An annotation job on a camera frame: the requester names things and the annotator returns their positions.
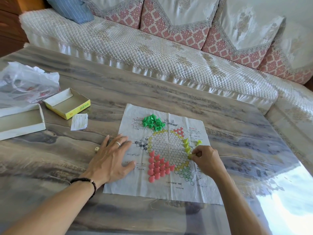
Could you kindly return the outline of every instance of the hand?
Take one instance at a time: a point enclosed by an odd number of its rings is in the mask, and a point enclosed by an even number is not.
[[[93,180],[97,188],[105,183],[124,178],[135,168],[135,161],[131,161],[125,167],[122,166],[124,154],[131,146],[131,141],[127,141],[128,137],[119,134],[107,146],[109,138],[107,135],[87,170],[80,176]]]
[[[211,146],[198,146],[193,151],[191,159],[198,165],[201,171],[216,180],[219,176],[227,174],[226,168],[216,149]]]

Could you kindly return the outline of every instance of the instruction paper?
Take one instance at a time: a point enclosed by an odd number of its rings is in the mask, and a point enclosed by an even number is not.
[[[71,131],[87,128],[88,114],[76,114],[72,117]]]
[[[155,132],[143,127],[143,118],[151,114],[166,124],[162,130]],[[182,141],[186,138],[191,151],[198,140],[202,141],[202,145],[210,145],[202,121],[127,104],[119,133],[127,135],[133,142],[125,153],[123,165],[135,160],[136,167],[122,180],[105,184],[103,193],[223,204],[215,182],[188,159],[183,146]],[[170,165],[175,165],[174,171],[154,183],[149,182],[147,174],[151,151],[155,155],[160,154]]]

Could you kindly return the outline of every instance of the sofa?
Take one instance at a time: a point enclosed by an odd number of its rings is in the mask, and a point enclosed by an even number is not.
[[[22,14],[29,43],[254,104],[313,175],[313,92],[303,86],[313,47],[300,45],[313,43],[310,30],[236,0],[83,1],[95,15],[83,24],[52,8]],[[292,28],[306,39],[288,45]]]

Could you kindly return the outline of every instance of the striped pillow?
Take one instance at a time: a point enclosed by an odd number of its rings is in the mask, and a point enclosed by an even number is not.
[[[94,15],[81,0],[47,0],[53,9],[61,16],[78,24],[92,21]]]

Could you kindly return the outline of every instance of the silver ring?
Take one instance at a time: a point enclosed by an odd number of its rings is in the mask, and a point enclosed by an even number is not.
[[[120,143],[119,142],[114,142],[114,143],[117,143],[119,145],[119,147],[120,147]]]

